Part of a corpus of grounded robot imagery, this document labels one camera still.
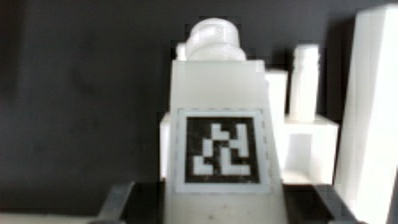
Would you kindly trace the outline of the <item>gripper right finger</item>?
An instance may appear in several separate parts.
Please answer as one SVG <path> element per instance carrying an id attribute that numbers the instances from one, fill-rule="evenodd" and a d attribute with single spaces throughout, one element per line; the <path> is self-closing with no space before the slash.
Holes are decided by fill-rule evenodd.
<path id="1" fill-rule="evenodd" d="M 357 220 L 334 187 L 330 185 L 314 185 L 314 191 L 330 214 L 327 224 L 368 224 Z"/>

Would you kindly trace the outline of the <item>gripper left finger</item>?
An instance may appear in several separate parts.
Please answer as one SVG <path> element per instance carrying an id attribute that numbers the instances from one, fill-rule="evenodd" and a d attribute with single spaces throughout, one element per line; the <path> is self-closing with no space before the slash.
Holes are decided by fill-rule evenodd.
<path id="1" fill-rule="evenodd" d="M 122 220 L 122 213 L 133 187 L 133 182 L 115 184 L 112 186 L 98 217 L 87 224 L 126 224 L 126 221 Z"/>

